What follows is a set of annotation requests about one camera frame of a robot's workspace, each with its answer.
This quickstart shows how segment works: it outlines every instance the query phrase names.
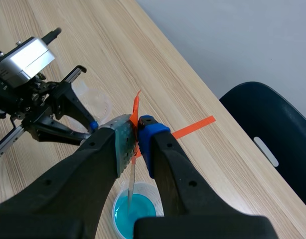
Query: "orange tape strip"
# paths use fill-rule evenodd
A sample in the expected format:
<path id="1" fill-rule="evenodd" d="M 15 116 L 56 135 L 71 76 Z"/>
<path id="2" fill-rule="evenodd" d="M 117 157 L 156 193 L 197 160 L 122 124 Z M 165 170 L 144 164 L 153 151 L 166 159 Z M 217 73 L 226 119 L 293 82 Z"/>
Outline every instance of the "orange tape strip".
<path id="1" fill-rule="evenodd" d="M 207 118 L 204 118 L 196 123 L 193 123 L 185 128 L 182 128 L 178 131 L 175 131 L 174 133 L 172 133 L 172 135 L 174 136 L 175 139 L 179 139 L 182 138 L 183 136 L 186 136 L 194 131 L 197 131 L 200 128 L 203 128 L 211 123 L 214 123 L 216 121 L 216 119 L 214 118 L 214 116 L 209 116 Z M 141 156 L 141 152 L 138 150 L 138 153 L 136 155 L 136 158 Z"/>

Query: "orange tape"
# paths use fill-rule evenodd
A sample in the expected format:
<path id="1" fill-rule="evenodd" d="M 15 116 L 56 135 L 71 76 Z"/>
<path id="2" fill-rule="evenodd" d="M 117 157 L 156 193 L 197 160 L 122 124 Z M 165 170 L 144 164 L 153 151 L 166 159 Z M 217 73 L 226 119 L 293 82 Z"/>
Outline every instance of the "orange tape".
<path id="1" fill-rule="evenodd" d="M 130 121 L 133 123 L 133 126 L 134 126 L 135 135 L 137 135 L 136 132 L 138 131 L 138 124 L 139 124 L 139 104 L 140 104 L 139 94 L 140 92 L 141 90 L 139 90 L 137 96 L 135 96 L 134 98 L 133 111 L 132 111 L 132 115 L 130 116 Z M 139 149 L 138 139 L 136 140 L 137 142 L 136 142 L 135 149 L 134 149 L 134 156 L 132 156 L 132 159 L 131 159 L 132 164 L 135 164 L 135 159 L 137 158 L 137 155 L 141 154 L 140 149 Z"/>
<path id="2" fill-rule="evenodd" d="M 207 118 L 204 118 L 196 123 L 193 123 L 185 128 L 182 128 L 178 131 L 175 131 L 174 133 L 172 133 L 172 135 L 174 136 L 175 139 L 179 139 L 179 138 L 182 138 L 194 131 L 197 131 L 198 129 L 200 128 L 203 128 L 211 123 L 214 123 L 216 120 L 214 118 L 214 116 L 209 116 Z M 141 152 L 140 150 L 137 151 L 137 155 L 136 155 L 136 158 L 140 157 L 141 156 Z"/>

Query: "robotic arm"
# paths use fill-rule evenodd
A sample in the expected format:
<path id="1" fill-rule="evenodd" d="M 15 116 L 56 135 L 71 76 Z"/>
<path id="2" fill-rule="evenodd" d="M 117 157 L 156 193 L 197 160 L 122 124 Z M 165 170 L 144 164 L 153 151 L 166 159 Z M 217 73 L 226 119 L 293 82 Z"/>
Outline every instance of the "robotic arm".
<path id="1" fill-rule="evenodd" d="M 33 40 L 47 45 L 59 32 L 56 29 L 41 40 L 30 38 L 6 55 L 0 52 L 0 64 Z M 51 59 L 48 51 L 44 54 Z M 85 141 L 74 154 L 0 204 L 0 238 L 94 238 L 105 200 L 133 155 L 136 137 L 150 177 L 156 181 L 164 217 L 136 221 L 135 239 L 277 238 L 267 218 L 242 214 L 226 204 L 194 168 L 169 128 L 153 117 L 140 118 L 137 135 L 130 115 L 97 129 L 70 86 L 85 68 L 77 66 L 60 83 L 44 82 L 38 68 L 27 71 L 35 61 L 12 68 L 17 57 L 11 59 L 4 62 L 4 70 L 0 65 L 0 118 L 8 113 L 11 121 L 22 119 L 22 125 L 0 142 L 0 152 L 24 130 L 38 141 L 77 145 Z M 54 121 L 53 115 L 56 119 L 63 115 L 77 119 L 89 134 L 72 131 Z"/>
<path id="2" fill-rule="evenodd" d="M 80 145 L 98 124 L 84 108 L 71 88 L 71 83 L 87 70 L 76 66 L 61 82 L 46 82 L 40 71 L 55 59 L 48 48 L 61 29 L 43 38 L 31 37 L 4 54 L 0 52 L 0 119 L 10 115 L 13 129 L 0 141 L 0 157 L 21 135 L 28 131 L 38 141 Z M 55 121 L 64 115 L 79 121 L 89 133 L 74 132 Z M 15 127 L 14 120 L 22 120 Z"/>
<path id="3" fill-rule="evenodd" d="M 0 238 L 94 238 L 108 193 L 135 148 L 129 117 L 101 126 L 74 154 L 0 204 Z M 138 134 L 164 217 L 139 219 L 135 239 L 277 238 L 267 218 L 236 211 L 212 190 L 167 127 L 145 116 Z"/>

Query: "clear plastic bowl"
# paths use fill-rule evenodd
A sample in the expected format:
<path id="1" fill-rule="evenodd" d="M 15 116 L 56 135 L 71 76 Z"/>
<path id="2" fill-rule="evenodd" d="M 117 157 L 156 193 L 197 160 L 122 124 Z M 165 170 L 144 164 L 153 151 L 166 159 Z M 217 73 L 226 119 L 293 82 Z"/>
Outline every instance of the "clear plastic bowl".
<path id="1" fill-rule="evenodd" d="M 114 230 L 115 230 L 118 238 L 120 238 L 120 239 L 126 239 L 126 238 L 120 233 L 120 231 L 117 227 L 117 224 L 115 222 L 114 212 L 115 212 L 115 207 L 116 207 L 118 199 L 128 195 L 128 185 L 129 185 L 128 182 L 124 182 L 122 184 L 121 190 L 120 190 L 119 194 L 117 195 L 117 197 L 115 198 L 115 201 L 114 201 L 114 204 L 113 204 L 113 207 L 112 207 L 113 227 L 114 227 Z M 149 183 L 145 183 L 145 182 L 136 182 L 134 184 L 133 194 L 141 194 L 141 195 L 147 197 L 153 203 L 153 205 L 155 207 L 156 216 L 157 217 L 163 217 L 164 216 L 161 197 L 159 195 L 157 187 L 155 187 L 155 186 L 153 186 Z"/>
<path id="2" fill-rule="evenodd" d="M 104 92 L 97 89 L 90 89 L 81 80 L 73 82 L 72 90 L 99 125 L 108 121 L 112 111 L 112 102 Z M 71 117 L 68 117 L 68 119 L 70 127 L 73 130 L 87 132 L 87 129 L 80 122 Z"/>

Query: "blue liquid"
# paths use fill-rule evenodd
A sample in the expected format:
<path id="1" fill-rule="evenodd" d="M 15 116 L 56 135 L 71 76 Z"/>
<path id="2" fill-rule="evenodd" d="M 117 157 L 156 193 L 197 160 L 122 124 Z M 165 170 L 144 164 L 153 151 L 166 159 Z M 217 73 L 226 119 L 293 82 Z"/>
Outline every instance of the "blue liquid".
<path id="1" fill-rule="evenodd" d="M 134 223 L 139 218 L 155 217 L 153 203 L 141 194 L 133 194 L 130 212 L 128 197 L 119 198 L 114 208 L 114 219 L 120 233 L 127 239 L 133 238 Z"/>

